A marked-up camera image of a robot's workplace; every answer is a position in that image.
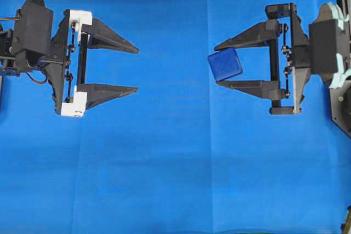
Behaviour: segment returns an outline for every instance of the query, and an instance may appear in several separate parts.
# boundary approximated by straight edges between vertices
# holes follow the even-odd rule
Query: blue cube
[[[216,81],[242,74],[241,63],[234,48],[224,49],[208,56],[208,62]]]

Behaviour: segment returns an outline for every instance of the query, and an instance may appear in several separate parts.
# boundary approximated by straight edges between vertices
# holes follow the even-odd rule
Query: blue backdrop
[[[0,15],[24,1],[2,0]],[[54,114],[49,85],[6,78],[1,233],[340,232],[350,139],[330,121],[320,78],[301,115],[277,117],[268,101],[215,85],[207,63],[216,44],[264,21],[267,4],[295,2],[308,32],[335,0],[45,1],[53,32],[66,8],[90,10],[135,44],[139,55],[90,50],[87,81],[139,91],[74,119]],[[241,79],[269,78],[267,49],[238,55]]]

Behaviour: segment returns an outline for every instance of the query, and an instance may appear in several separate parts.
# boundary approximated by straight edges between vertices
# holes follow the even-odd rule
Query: black cable
[[[9,21],[9,20],[20,20],[19,18],[0,18],[0,21]]]
[[[45,80],[43,80],[43,81],[38,81],[38,80],[34,79],[28,72],[26,72],[26,74],[28,75],[29,79],[31,79],[33,81],[33,83],[38,84],[38,85],[44,85],[46,83],[46,81],[48,80],[48,75],[46,74],[44,69],[41,69],[41,72],[45,75]]]

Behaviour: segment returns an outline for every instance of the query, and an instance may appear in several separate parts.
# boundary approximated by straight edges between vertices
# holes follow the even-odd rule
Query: white plastic part
[[[333,3],[327,3],[327,5],[330,8],[333,19],[338,20],[338,27],[341,30],[344,30],[344,22],[349,21],[349,15],[346,15],[344,17],[344,14],[342,13],[341,8],[338,5],[334,5]]]
[[[344,62],[341,54],[336,54],[336,61],[338,65],[338,72],[334,73],[333,80],[329,86],[329,89],[341,88],[344,85],[346,79],[351,76],[351,69],[345,71]]]
[[[78,32],[77,43],[81,44],[81,34],[82,34],[82,25],[92,25],[93,24],[93,14],[89,11],[84,10],[70,10],[70,23],[76,23],[75,31]]]
[[[61,115],[71,117],[82,117],[86,111],[88,93],[77,92],[77,86],[75,86],[73,102],[62,103]]]

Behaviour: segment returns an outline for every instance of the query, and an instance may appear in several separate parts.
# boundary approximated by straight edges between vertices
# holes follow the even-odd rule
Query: blue cloth
[[[1,16],[24,1],[3,0]],[[335,0],[45,1],[53,32],[66,8],[90,10],[135,44],[139,55],[90,50],[87,82],[139,91],[74,119],[54,114],[49,85],[6,78],[1,233],[339,232],[350,139],[330,121],[320,78],[300,116],[270,116],[268,101],[216,85],[206,59],[264,21],[267,4],[297,3],[307,32]],[[241,79],[269,78],[267,49],[238,56]]]

